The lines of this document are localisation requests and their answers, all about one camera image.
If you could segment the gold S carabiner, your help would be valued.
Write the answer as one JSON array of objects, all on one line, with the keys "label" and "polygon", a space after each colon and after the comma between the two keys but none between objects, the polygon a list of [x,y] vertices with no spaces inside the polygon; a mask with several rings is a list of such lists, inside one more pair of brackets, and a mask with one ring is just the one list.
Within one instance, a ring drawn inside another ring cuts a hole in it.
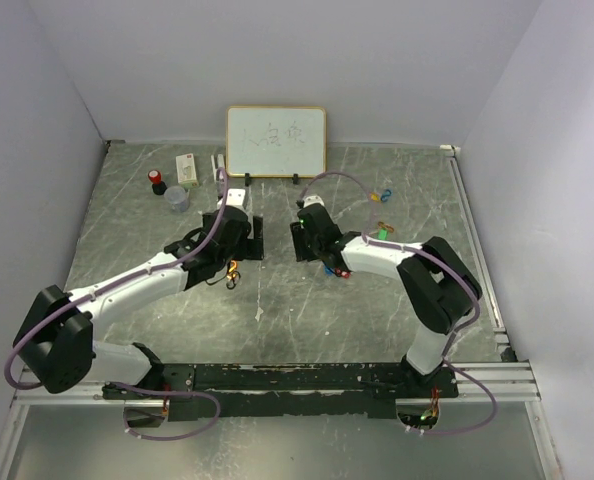
[{"label": "gold S carabiner", "polygon": [[393,230],[393,227],[391,225],[389,225],[386,222],[383,221],[378,221],[375,226],[368,232],[368,234],[370,236],[376,236],[377,237],[377,233],[380,227],[384,227],[384,228],[391,228]]}]

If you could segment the green tag key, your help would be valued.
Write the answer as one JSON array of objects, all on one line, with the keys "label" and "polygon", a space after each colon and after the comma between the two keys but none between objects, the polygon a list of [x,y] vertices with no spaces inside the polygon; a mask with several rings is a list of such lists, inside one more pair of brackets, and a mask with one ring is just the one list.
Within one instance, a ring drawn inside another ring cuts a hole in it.
[{"label": "green tag key", "polygon": [[380,227],[377,233],[377,238],[379,240],[386,240],[389,233],[392,233],[393,230],[391,228],[384,228]]}]

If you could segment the blue S carabiner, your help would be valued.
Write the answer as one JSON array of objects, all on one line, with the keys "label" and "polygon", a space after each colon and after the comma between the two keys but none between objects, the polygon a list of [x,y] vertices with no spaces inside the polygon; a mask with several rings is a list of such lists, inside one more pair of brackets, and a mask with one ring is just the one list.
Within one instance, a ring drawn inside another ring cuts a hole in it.
[{"label": "blue S carabiner", "polygon": [[392,190],[391,189],[385,189],[382,192],[381,196],[380,196],[380,202],[381,203],[387,202],[390,199],[391,196],[392,196]]}]

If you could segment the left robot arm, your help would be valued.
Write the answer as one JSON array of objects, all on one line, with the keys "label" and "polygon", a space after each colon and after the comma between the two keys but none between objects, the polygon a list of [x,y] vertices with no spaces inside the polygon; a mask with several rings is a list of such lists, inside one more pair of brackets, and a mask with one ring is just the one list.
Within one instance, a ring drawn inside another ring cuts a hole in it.
[{"label": "left robot arm", "polygon": [[107,381],[130,389],[139,398],[158,395],[165,385],[164,363],[147,346],[120,346],[101,341],[115,321],[152,302],[214,284],[223,272],[234,287],[232,266],[264,257],[263,219],[227,206],[204,214],[200,227],[136,268],[88,287],[63,291],[56,285],[35,297],[13,341],[20,358],[36,377],[34,383],[6,381],[17,390],[42,387],[63,393],[80,382]]}]

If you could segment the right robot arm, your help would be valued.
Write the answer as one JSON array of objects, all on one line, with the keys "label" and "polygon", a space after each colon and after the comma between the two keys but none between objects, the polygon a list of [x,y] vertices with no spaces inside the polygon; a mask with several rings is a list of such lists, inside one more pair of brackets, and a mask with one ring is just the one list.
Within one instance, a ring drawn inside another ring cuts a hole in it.
[{"label": "right robot arm", "polygon": [[376,240],[356,231],[342,232],[323,201],[311,196],[297,202],[290,225],[296,259],[321,261],[337,277],[368,273],[399,280],[420,322],[403,357],[403,390],[420,398],[436,384],[457,331],[480,314],[481,286],[443,238],[424,243]]}]

